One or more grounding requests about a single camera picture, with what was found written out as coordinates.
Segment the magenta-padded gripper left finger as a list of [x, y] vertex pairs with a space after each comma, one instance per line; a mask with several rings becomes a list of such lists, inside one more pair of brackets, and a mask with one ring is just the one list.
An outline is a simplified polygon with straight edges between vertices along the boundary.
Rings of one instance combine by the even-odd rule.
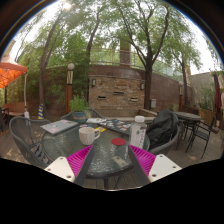
[[69, 157], [58, 157], [45, 171], [82, 186], [94, 156], [94, 146], [87, 146]]

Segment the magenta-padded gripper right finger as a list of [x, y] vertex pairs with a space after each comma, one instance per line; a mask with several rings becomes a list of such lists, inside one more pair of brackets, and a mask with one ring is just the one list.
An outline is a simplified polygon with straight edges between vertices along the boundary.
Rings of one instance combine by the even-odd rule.
[[181, 170], [164, 154], [153, 155], [136, 146], [128, 146], [128, 155], [142, 186]]

